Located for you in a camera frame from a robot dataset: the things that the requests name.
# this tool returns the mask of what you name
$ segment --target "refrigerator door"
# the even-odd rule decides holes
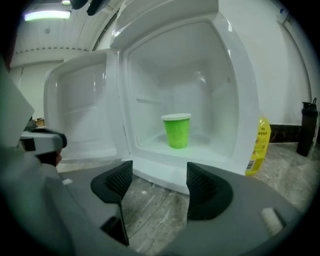
[[[99,50],[48,71],[44,120],[66,135],[62,162],[109,161],[129,157],[118,97],[118,54]]]

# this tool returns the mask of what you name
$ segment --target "yellow mustard bottle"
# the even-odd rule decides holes
[[[270,135],[271,128],[269,121],[262,113],[260,113],[258,134],[256,136],[251,159],[245,170],[246,176],[254,175],[257,171],[259,171],[267,153]]]

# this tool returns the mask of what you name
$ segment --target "black bottle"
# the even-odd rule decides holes
[[[312,103],[302,102],[302,125],[298,148],[296,149],[296,152],[304,157],[306,157],[309,153],[316,131],[318,118],[316,101],[317,98],[314,98]]]

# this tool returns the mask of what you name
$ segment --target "concrete floor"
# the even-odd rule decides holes
[[[320,146],[308,157],[296,153],[296,143],[269,144],[259,179],[279,192],[299,211],[308,208],[320,179]],[[92,168],[101,163],[59,164],[59,172]],[[189,196],[133,177],[122,200],[122,211],[130,247],[155,255],[187,225]]]

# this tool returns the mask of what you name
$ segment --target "green plastic cup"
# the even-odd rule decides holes
[[[191,114],[168,114],[161,116],[171,148],[183,149],[188,145]]]

